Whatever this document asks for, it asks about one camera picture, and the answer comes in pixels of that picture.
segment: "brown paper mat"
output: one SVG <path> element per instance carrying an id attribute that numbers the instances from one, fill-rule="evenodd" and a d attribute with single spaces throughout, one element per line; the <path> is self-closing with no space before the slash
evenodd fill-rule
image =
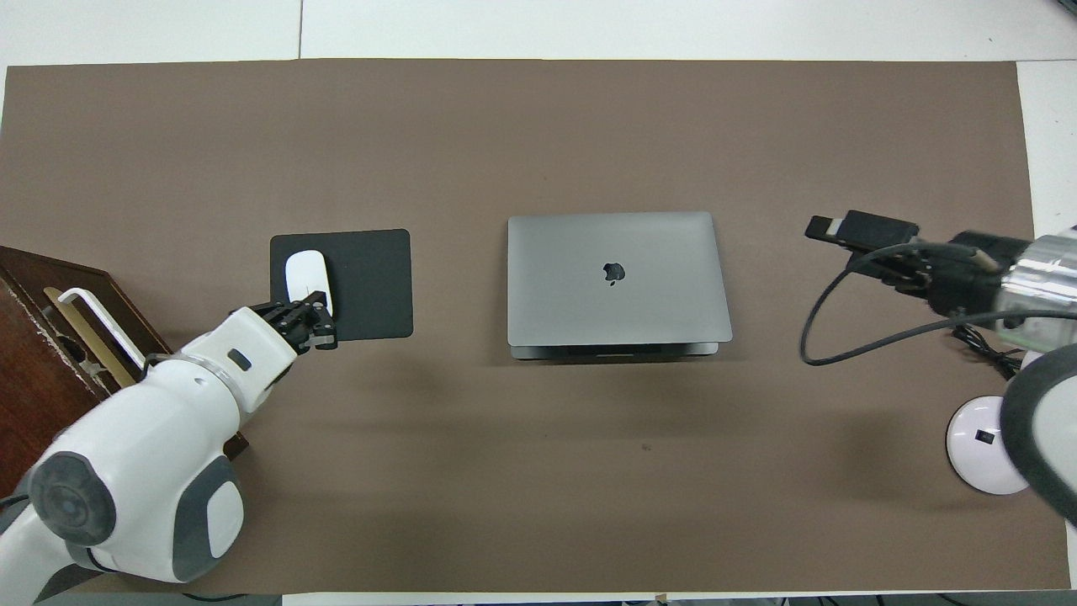
<path id="1" fill-rule="evenodd" d="M 3 243 L 107 268 L 173 347 L 264 298 L 274 234 L 411 232 L 414 337 L 299 361 L 193 591 L 1067 587 L 1061 519 L 947 463 L 994 371 L 942 335 L 796 355 L 845 260 L 811 214 L 1031 236 L 1012 64 L 11 68 L 0 142 Z M 714 214 L 733 343 L 509 358 L 509 215 L 662 209 Z M 867 279 L 833 302 L 816 354 L 933 320 Z"/>

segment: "silver laptop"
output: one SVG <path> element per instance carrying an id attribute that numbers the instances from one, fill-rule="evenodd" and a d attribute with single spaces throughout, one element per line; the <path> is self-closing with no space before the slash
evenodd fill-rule
<path id="1" fill-rule="evenodd" d="M 731 339 L 710 212 L 508 220 L 513 357 L 709 355 Z"/>

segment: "white table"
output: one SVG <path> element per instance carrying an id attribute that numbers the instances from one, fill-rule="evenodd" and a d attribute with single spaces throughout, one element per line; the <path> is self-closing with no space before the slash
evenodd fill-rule
<path id="1" fill-rule="evenodd" d="M 317 57 L 1016 60 L 1036 234 L 1077 224 L 1077 164 L 1072 160 L 1077 156 L 1077 16 L 1053 0 L 0 3 L 4 68 Z M 0 119 L 0 137 L 2 127 Z M 1067 537 L 1071 579 L 1077 581 L 1077 535 L 1067 530 Z M 285 604 L 615 601 L 651 600 L 656 593 L 336 593 L 286 596 Z M 731 596 L 668 594 L 669 600 Z"/>

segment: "apple logo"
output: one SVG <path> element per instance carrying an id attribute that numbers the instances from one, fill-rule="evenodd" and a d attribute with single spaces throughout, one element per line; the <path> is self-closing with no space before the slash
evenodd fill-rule
<path id="1" fill-rule="evenodd" d="M 610 285 L 617 283 L 617 280 L 625 279 L 625 267 L 621 267 L 620 263 L 606 263 L 602 265 L 602 270 L 606 272 Z"/>

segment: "white handle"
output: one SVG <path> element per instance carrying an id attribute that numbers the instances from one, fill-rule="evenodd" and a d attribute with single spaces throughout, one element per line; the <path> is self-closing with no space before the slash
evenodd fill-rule
<path id="1" fill-rule="evenodd" d="M 79 297 L 86 301 L 86 307 L 89 308 L 89 311 L 93 312 L 95 316 L 97 316 L 97 320 L 101 321 L 101 324 L 104 325 L 104 328 L 112 335 L 113 338 L 115 338 L 116 343 L 123 348 L 124 352 L 127 353 L 127 356 L 132 363 L 135 363 L 135 366 L 138 368 L 144 367 L 145 356 L 138 351 L 135 343 L 129 337 L 127 337 L 124 329 L 120 328 L 120 325 L 116 324 L 112 314 L 104 309 L 104 306 L 101 306 L 101 301 L 97 299 L 97 296 L 94 296 L 93 292 L 86 290 L 85 287 L 69 287 L 64 291 L 62 294 L 57 296 L 61 302 L 70 302 Z"/>

